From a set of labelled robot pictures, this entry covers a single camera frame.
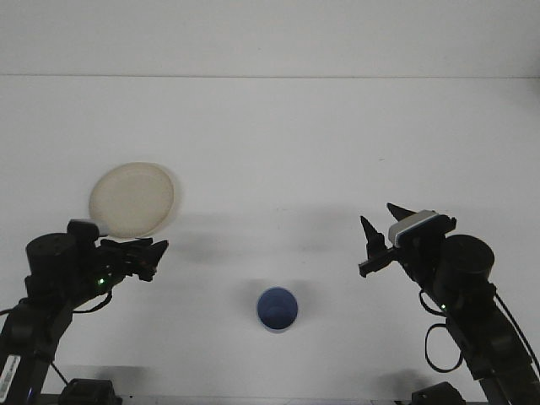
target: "white wall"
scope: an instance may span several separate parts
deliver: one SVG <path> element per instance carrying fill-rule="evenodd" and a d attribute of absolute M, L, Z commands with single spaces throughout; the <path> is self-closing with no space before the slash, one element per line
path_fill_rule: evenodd
<path fill-rule="evenodd" d="M 481 399 L 466 368 L 437 375 L 424 362 L 436 320 L 401 268 L 358 275 L 358 216 L 387 230 L 386 202 L 456 216 L 460 233 L 488 242 L 492 280 L 540 347 L 539 79 L 80 76 L 537 76 L 536 3 L 454 3 L 459 13 L 423 2 L 48 4 L 0 6 L 0 71 L 17 73 L 0 77 L 0 307 L 24 294 L 24 246 L 88 215 L 109 169 L 160 163 L 184 197 L 155 236 L 171 242 L 156 279 L 126 280 L 112 305 L 75 318 L 57 354 L 68 377 L 112 377 L 126 394 L 343 399 L 406 397 L 448 380 Z M 373 18 L 354 18 L 361 6 Z M 184 24 L 173 24 L 182 7 Z M 196 10 L 204 23 L 188 18 Z M 390 15 L 407 23 L 398 30 Z M 432 46 L 397 56 L 387 36 L 357 35 L 366 25 L 409 50 Z M 260 36 L 246 34 L 252 26 Z M 504 27 L 511 34 L 497 36 Z M 459 40 L 445 42 L 450 33 Z M 488 33 L 497 46 L 473 40 Z M 232 56 L 227 35 L 240 49 Z M 346 52 L 357 36 L 371 53 Z M 261 38 L 273 45 L 254 60 Z M 433 57 L 437 44 L 460 62 Z M 176 46 L 186 57 L 167 51 Z M 278 335 L 255 316 L 273 285 L 300 304 Z M 456 357 L 442 333 L 431 351 L 445 365 Z M 46 388 L 61 385 L 51 375 Z"/>
<path fill-rule="evenodd" d="M 536 0 L 4 0 L 0 73 L 536 77 L 539 18 Z"/>

